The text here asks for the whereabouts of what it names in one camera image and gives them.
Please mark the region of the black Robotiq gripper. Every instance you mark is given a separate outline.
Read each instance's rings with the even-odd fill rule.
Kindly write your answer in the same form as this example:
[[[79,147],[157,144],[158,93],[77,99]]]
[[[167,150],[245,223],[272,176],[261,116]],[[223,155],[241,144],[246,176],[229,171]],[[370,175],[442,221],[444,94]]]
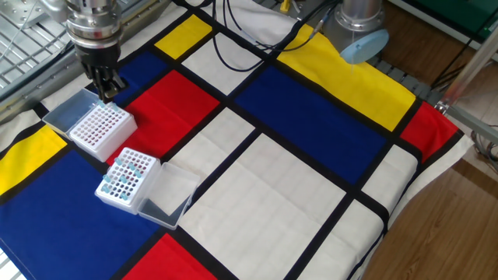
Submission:
[[[105,48],[88,48],[75,46],[76,57],[80,60],[88,77],[96,87],[99,99],[103,103],[112,101],[128,84],[117,73],[121,45],[114,44]]]

